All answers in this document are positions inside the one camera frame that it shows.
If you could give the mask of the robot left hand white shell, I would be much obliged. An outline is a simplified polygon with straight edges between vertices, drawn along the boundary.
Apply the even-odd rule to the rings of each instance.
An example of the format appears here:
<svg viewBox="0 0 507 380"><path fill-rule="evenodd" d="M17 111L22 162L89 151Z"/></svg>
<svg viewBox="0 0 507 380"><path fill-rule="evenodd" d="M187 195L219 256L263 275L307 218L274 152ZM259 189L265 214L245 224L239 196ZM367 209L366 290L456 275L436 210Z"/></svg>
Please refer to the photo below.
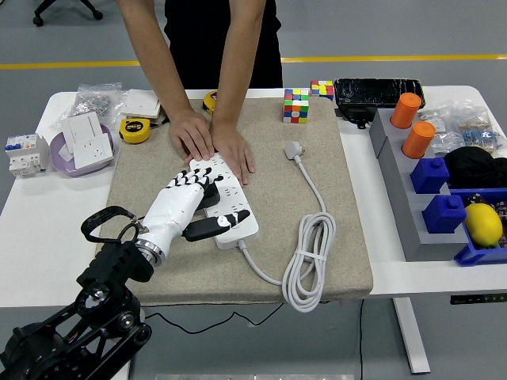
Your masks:
<svg viewBox="0 0 507 380"><path fill-rule="evenodd" d="M142 221L145 231L135 242L151 264L159 266L166 260L174 238L183 236L190 242L212 238L250 217L250 211L242 209L192 220L196 211L208 205L212 185L222 179L223 175L211 168L184 170L158 193Z"/></svg>

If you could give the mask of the person's left hand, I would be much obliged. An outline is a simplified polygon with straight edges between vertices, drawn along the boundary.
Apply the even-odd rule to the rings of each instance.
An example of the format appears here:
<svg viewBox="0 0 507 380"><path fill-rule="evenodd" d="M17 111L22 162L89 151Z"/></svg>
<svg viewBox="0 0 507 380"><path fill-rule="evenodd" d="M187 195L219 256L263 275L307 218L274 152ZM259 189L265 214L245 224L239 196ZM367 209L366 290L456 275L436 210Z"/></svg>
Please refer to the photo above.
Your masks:
<svg viewBox="0 0 507 380"><path fill-rule="evenodd" d="M248 142L237 131L235 123L212 120L210 133L215 149L221 154L241 186L249 183L254 173L254 160Z"/></svg>

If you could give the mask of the person's right hand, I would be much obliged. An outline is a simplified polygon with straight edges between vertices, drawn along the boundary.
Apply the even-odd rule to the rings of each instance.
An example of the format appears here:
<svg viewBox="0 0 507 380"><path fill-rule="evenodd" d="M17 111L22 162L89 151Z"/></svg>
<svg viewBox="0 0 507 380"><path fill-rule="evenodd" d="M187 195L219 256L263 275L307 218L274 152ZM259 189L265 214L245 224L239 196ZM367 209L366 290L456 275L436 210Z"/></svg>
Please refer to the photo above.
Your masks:
<svg viewBox="0 0 507 380"><path fill-rule="evenodd" d="M170 115L170 141L185 163L215 154L208 121L191 108Z"/></svg>

